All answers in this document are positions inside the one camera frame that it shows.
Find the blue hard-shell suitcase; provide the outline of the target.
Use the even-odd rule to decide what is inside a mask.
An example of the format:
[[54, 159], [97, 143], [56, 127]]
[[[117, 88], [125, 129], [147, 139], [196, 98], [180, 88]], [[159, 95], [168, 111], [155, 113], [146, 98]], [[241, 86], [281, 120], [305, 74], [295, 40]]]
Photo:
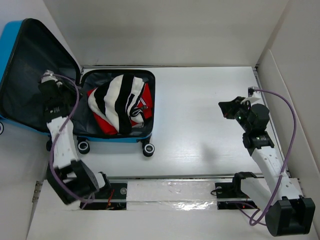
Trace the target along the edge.
[[[72, 117], [73, 133], [82, 154], [90, 151], [90, 142], [142, 144], [144, 156], [151, 157], [155, 146], [150, 142], [154, 125], [156, 78], [140, 69], [97, 69], [81, 73], [75, 59], [39, 20], [27, 18], [8, 22], [0, 36], [0, 116], [11, 123], [49, 135], [44, 117], [43, 96], [38, 88], [46, 70], [61, 81], [76, 86], [80, 101]], [[115, 77], [132, 74], [148, 84], [153, 108], [144, 123], [132, 121], [129, 134], [107, 135], [102, 132], [88, 106], [87, 92]]]

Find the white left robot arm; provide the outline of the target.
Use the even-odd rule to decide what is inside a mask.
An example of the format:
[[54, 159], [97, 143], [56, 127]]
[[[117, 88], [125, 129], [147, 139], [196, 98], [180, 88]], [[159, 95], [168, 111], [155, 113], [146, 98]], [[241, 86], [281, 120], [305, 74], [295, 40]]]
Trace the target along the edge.
[[46, 178], [65, 205], [75, 201], [91, 203], [97, 196], [107, 198], [113, 189], [104, 172], [101, 173], [104, 181], [98, 182], [96, 175], [77, 154], [71, 118], [77, 109], [80, 93], [74, 85], [75, 102], [72, 103], [64, 95], [63, 85], [64, 81], [49, 75], [38, 85], [52, 141]]

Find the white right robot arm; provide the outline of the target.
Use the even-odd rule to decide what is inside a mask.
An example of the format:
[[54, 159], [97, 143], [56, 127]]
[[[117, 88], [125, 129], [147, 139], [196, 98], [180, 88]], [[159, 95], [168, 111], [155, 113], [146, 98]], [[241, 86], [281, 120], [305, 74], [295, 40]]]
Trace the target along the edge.
[[243, 145], [267, 184], [267, 187], [261, 185], [252, 172], [238, 172], [232, 180], [232, 193], [253, 200], [262, 211], [261, 217], [272, 236], [308, 234], [316, 206], [311, 198], [302, 196], [279, 162], [275, 145], [266, 131], [269, 109], [260, 103], [251, 104], [248, 98], [240, 96], [219, 102], [218, 106], [224, 118], [236, 120], [243, 128]]

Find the black white striped garment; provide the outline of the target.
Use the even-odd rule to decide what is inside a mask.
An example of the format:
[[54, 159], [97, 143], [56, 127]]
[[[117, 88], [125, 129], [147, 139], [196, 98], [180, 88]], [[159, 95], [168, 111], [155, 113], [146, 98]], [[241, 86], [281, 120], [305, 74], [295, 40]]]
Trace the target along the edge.
[[146, 83], [133, 74], [122, 74], [102, 84], [88, 96], [90, 110], [113, 126], [117, 133], [128, 135], [132, 122], [143, 124], [143, 110], [138, 107]]

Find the red shirt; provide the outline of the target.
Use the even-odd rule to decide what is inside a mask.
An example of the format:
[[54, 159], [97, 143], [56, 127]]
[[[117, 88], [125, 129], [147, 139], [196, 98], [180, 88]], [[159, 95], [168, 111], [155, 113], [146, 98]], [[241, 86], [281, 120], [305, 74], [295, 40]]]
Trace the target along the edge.
[[[98, 106], [94, 100], [94, 96], [92, 95], [92, 92], [94, 92], [96, 89], [91, 89], [89, 90], [86, 94], [88, 97], [88, 106], [90, 108], [90, 110], [93, 112], [93, 116], [94, 119], [96, 120], [99, 128], [102, 130], [102, 132], [106, 135], [116, 135], [118, 134], [118, 131], [116, 130], [116, 128], [111, 125], [106, 117], [101, 117], [99, 114], [101, 113], [101, 111], [98, 109]], [[142, 109], [144, 118], [145, 118], [145, 123], [147, 122], [147, 120], [151, 119], [153, 116], [153, 103], [152, 103], [152, 97], [151, 97], [151, 92], [149, 89], [149, 85], [146, 84], [143, 94], [138, 102], [137, 105], [138, 108]]]

